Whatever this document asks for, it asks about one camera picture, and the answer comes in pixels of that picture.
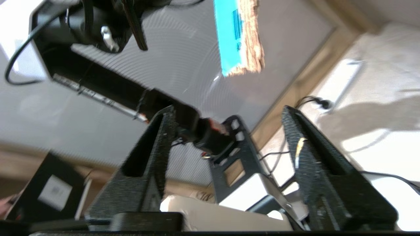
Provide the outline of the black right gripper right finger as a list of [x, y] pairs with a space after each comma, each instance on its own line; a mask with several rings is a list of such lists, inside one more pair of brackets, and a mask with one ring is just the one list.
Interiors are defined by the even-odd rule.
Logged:
[[311, 230], [394, 230], [396, 209], [298, 109], [282, 124]]

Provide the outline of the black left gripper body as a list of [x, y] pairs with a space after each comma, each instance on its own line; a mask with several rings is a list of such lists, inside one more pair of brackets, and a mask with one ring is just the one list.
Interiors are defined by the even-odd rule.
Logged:
[[148, 51], [141, 24], [141, 17], [146, 10], [147, 0], [122, 0], [121, 3], [138, 48], [141, 51]]

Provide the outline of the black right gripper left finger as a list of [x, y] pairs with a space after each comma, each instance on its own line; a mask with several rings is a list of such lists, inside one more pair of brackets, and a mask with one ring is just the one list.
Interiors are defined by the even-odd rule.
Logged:
[[105, 184], [85, 215], [91, 225], [107, 225], [122, 212], [159, 211], [177, 124], [174, 106], [150, 121], [130, 154]]

